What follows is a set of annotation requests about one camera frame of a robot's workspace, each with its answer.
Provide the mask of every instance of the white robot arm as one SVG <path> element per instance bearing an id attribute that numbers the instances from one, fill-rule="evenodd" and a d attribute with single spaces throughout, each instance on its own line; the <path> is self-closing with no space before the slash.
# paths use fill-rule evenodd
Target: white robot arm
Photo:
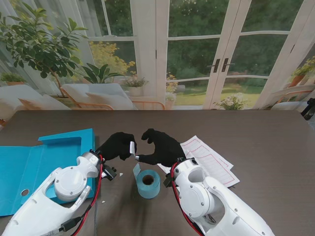
<path id="1" fill-rule="evenodd" d="M 205 236 L 274 236 L 266 222 L 232 191 L 215 178 L 206 177 L 193 159 L 173 168 L 180 187 L 179 202 L 183 212 Z M 209 218 L 220 209 L 223 218 L 214 223 Z"/>
<path id="2" fill-rule="evenodd" d="M 91 190 L 87 186 L 87 179 L 99 176 L 98 164 L 99 157 L 86 152 L 77 158 L 77 166 L 55 169 L 14 214 L 2 236 L 52 236 L 65 231 L 65 228 L 70 227 L 65 223 L 74 216 Z M 52 184 L 59 199 L 78 199 L 70 208 L 53 202 L 46 196 Z"/>

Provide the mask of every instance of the blue tape roll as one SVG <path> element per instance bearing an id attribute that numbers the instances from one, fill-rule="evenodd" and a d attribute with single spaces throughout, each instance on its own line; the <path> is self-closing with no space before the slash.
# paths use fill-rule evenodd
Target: blue tape roll
<path id="1" fill-rule="evenodd" d="M 146 185 L 143 183 L 144 176 L 152 176 L 153 183 L 150 185 Z M 140 172 L 137 176 L 137 187 L 138 192 L 141 197 L 146 199 L 154 198 L 159 193 L 159 186 L 160 186 L 160 178 L 157 172 L 153 170 L 144 170 Z"/>

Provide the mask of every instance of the grass lawn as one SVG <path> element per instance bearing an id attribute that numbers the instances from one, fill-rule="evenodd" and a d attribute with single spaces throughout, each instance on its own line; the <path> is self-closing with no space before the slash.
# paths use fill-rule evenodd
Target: grass lawn
<path id="1" fill-rule="evenodd" d="M 255 102 L 259 98 L 264 87 L 246 86 L 239 84 L 227 84 L 223 87 L 220 99 L 223 100 L 226 97 L 241 92 L 243 98 L 247 100 L 246 108 L 252 108 Z"/>
<path id="2" fill-rule="evenodd" d="M 259 98 L 263 87 L 246 86 L 239 84 L 226 84 L 223 87 L 220 99 L 225 99 L 231 94 L 241 92 L 244 98 L 247 99 L 247 108 L 254 106 L 256 100 Z M 175 106 L 181 105 L 202 105 L 206 97 L 207 86 L 186 86 L 184 92 L 176 95 Z"/>
<path id="3" fill-rule="evenodd" d="M 176 95 L 175 106 L 202 105 L 206 98 L 207 86 L 186 86 L 184 92 Z"/>

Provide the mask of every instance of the tape roll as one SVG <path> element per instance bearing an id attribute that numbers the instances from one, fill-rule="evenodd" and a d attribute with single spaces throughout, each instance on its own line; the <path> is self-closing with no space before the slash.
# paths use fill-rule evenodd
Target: tape roll
<path id="1" fill-rule="evenodd" d="M 146 199 L 154 198 L 159 193 L 160 178 L 153 170 L 144 170 L 136 177 L 138 192 Z"/>

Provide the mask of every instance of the french door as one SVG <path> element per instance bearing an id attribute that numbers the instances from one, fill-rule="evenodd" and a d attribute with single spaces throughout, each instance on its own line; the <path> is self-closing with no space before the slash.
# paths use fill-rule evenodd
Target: french door
<path id="1" fill-rule="evenodd" d="M 240 93 L 243 109 L 259 108 L 314 2 L 157 1 L 157 84 L 166 74 L 157 93 L 175 93 L 183 109 L 220 108 Z"/>

